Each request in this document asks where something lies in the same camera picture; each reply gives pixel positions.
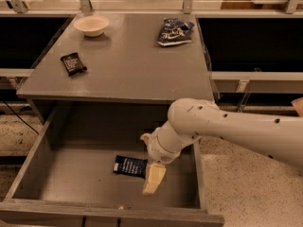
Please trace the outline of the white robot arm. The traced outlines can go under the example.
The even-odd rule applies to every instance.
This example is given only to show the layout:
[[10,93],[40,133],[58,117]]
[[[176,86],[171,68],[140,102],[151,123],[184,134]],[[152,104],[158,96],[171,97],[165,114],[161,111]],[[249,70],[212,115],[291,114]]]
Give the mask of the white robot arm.
[[222,138],[303,169],[302,117],[233,113],[221,110],[212,101],[181,98],[169,106],[163,126],[140,136],[150,157],[143,194],[154,194],[163,181],[166,165],[204,136]]

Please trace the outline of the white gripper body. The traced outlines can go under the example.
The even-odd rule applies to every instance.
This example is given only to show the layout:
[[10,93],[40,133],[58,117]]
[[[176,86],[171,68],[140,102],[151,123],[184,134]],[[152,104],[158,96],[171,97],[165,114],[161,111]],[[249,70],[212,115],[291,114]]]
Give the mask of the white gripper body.
[[147,150],[153,162],[168,165],[181,153],[182,141],[171,128],[157,128],[149,139]]

